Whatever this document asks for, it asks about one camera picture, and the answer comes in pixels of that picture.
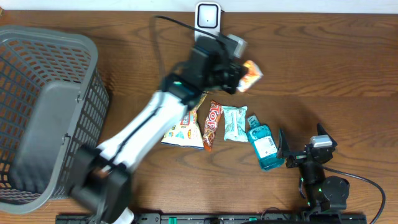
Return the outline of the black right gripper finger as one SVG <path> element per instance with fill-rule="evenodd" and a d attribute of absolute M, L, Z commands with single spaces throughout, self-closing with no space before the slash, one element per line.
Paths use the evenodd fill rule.
<path fill-rule="evenodd" d="M 286 140 L 285 134 L 282 129 L 279 129 L 279 141 L 278 141 L 278 149 L 277 149 L 277 157 L 279 159 L 284 159 L 289 156 L 289 145 Z"/>
<path fill-rule="evenodd" d="M 330 138 L 333 147 L 336 147 L 338 145 L 338 143 L 327 133 L 325 128 L 320 123 L 317 124 L 317 132 L 319 136 L 327 135 Z"/>

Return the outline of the orange small snack packet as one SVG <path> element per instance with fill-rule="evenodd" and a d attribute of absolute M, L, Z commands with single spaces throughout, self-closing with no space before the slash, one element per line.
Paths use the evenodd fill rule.
<path fill-rule="evenodd" d="M 247 60 L 243 66 L 247 68 L 247 72 L 238 83 L 237 90 L 239 92 L 248 91 L 257 81 L 263 77 L 261 69 L 252 60 Z"/>

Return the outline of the light blue snack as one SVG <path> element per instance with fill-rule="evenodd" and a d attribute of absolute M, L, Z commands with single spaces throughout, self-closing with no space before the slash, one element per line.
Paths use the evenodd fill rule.
<path fill-rule="evenodd" d="M 224 114 L 224 140 L 248 142 L 246 134 L 247 106 L 222 106 Z"/>

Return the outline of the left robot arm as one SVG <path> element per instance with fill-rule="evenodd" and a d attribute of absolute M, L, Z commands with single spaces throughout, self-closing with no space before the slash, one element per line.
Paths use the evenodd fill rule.
<path fill-rule="evenodd" d="M 189 59 L 165 76 L 147 106 L 117 135 L 77 150 L 65 191 L 92 212 L 90 223 L 131 223 L 128 209 L 132 174 L 162 136 L 190 110 L 204 92 L 236 93 L 246 69 L 241 58 L 246 41 L 235 35 L 197 38 Z"/>

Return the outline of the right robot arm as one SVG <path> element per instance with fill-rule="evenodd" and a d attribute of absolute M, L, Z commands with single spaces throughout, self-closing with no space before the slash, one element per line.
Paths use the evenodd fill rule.
<path fill-rule="evenodd" d="M 349 182 L 335 175 L 325 175 L 324 164 L 333 158 L 337 142 L 317 124 L 317 135 L 301 151 L 290 150 L 287 138 L 279 130 L 277 157 L 285 159 L 288 169 L 298 168 L 309 207 L 314 212 L 340 211 L 347 208 Z"/>

